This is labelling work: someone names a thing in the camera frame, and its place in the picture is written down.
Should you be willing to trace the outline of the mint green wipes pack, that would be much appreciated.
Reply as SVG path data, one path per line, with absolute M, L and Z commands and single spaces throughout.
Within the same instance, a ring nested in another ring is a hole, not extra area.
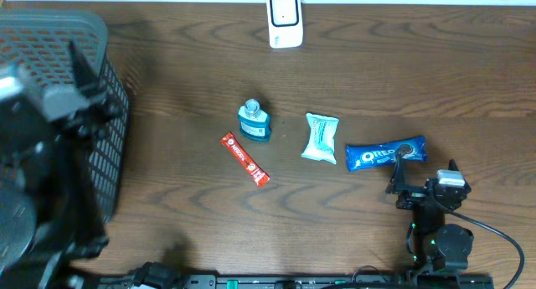
M 301 156 L 315 161 L 336 164 L 334 137 L 339 120 L 336 117 L 313 113 L 307 113 L 306 119 L 310 127 L 310 136 Z

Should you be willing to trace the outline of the teal mouthwash bottle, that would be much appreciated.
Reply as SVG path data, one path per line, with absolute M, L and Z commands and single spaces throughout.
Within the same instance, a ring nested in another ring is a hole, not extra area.
M 260 108 L 260 102 L 249 99 L 238 110 L 240 132 L 250 140 L 268 142 L 271 137 L 271 116 Z

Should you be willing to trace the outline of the red Nescafe stick sachet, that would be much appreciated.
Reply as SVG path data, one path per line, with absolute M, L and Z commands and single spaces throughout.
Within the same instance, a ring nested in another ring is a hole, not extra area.
M 239 144 L 232 132 L 227 133 L 220 140 L 240 163 L 242 168 L 251 176 L 258 187 L 267 184 L 271 177 L 252 159 L 252 157 Z

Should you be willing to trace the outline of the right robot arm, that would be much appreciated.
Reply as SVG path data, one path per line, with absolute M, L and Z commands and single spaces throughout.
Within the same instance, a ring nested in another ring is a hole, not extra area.
M 460 274 L 468 267 L 473 233 L 458 224 L 446 223 L 446 213 L 461 207 L 472 191 L 456 162 L 449 161 L 422 186 L 407 182 L 405 159 L 396 155 L 394 174 L 386 188 L 396 194 L 397 209 L 412 212 L 413 221 L 406 236 L 406 248 L 414 256 L 414 267 L 405 273 L 412 286 L 459 288 Z

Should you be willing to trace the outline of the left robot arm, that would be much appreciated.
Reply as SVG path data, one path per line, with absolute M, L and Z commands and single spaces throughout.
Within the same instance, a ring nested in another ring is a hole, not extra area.
M 47 89 L 25 70 L 1 71 L 1 285 L 4 288 L 179 288 L 182 276 L 148 262 L 123 276 L 90 274 L 109 239 L 88 159 L 121 105 L 75 44 L 74 81 Z

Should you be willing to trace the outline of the blue Oreo cookie pack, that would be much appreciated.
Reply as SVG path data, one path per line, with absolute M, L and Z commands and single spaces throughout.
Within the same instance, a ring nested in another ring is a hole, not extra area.
M 396 163 L 400 155 L 403 159 L 426 162 L 424 136 L 365 146 L 346 146 L 346 165 L 349 172 L 378 168 Z

